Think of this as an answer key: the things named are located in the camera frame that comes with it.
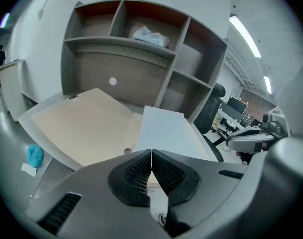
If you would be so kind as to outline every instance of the ceiling light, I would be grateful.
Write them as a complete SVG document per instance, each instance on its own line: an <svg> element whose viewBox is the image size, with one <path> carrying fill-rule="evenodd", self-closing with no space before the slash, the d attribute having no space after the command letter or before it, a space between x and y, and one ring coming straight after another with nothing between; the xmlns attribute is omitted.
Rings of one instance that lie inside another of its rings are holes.
<svg viewBox="0 0 303 239"><path fill-rule="evenodd" d="M0 28L5 28L6 23L7 23L7 20L8 20L9 17L10 17L10 13L7 13L7 14L4 16L4 18L3 18L3 20L2 20L2 22L1 22L1 24L0 24Z"/></svg>
<svg viewBox="0 0 303 239"><path fill-rule="evenodd" d="M256 58L261 58L260 52L253 41L251 35L246 30L245 26L240 22L237 16L231 16L229 18L229 21L233 26L239 31L239 33L242 35L242 37L245 39L246 43L248 44L249 48L251 49L253 55Z"/></svg>
<svg viewBox="0 0 303 239"><path fill-rule="evenodd" d="M264 78L265 78L265 82L266 82L266 86L267 86L267 91L268 91L270 94L272 94L272 93L271 93L271 85L270 85L269 77L264 76Z"/></svg>

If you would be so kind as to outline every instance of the chair headrest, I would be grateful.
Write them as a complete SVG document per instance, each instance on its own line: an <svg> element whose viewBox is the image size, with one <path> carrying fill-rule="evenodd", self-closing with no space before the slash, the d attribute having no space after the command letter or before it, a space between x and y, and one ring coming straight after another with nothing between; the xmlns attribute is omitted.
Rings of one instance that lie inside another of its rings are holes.
<svg viewBox="0 0 303 239"><path fill-rule="evenodd" d="M213 88L212 92L211 92L212 95L217 95L219 97L224 97L225 94L226 94L226 89L224 86L222 86L221 84L219 83L216 83L215 87Z"/></svg>

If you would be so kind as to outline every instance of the blue plastic bag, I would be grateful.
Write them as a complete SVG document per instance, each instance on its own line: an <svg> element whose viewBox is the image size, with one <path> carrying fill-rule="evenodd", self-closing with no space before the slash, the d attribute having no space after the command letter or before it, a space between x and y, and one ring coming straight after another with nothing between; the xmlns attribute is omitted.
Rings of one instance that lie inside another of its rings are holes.
<svg viewBox="0 0 303 239"><path fill-rule="evenodd" d="M31 145L27 149L27 163L34 168L38 168L43 162L44 154L40 146Z"/></svg>

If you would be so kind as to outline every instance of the office chair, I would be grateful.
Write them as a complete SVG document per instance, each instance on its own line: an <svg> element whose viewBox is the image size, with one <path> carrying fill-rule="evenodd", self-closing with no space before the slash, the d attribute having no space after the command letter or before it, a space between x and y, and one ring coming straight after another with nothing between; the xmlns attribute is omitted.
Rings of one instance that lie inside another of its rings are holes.
<svg viewBox="0 0 303 239"><path fill-rule="evenodd" d="M205 106L199 113L198 117L196 118L194 125L199 130L201 134L206 134L211 129L212 123L215 119L215 116L217 114L217 111L219 109L221 100L220 98L225 96L226 90L224 86L220 85L219 83L216 83L215 87L213 88ZM216 148L216 146L203 135L203 138L209 145L210 149L216 156L217 160L219 162L223 162L223 157L219 150Z"/></svg>

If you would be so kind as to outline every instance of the person in black shirt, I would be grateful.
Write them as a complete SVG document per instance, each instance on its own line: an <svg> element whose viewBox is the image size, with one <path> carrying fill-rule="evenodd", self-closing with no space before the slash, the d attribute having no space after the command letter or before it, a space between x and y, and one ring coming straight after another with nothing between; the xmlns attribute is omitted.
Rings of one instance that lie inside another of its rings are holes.
<svg viewBox="0 0 303 239"><path fill-rule="evenodd" d="M5 52L2 51L3 45L0 45L0 66L4 64Z"/></svg>

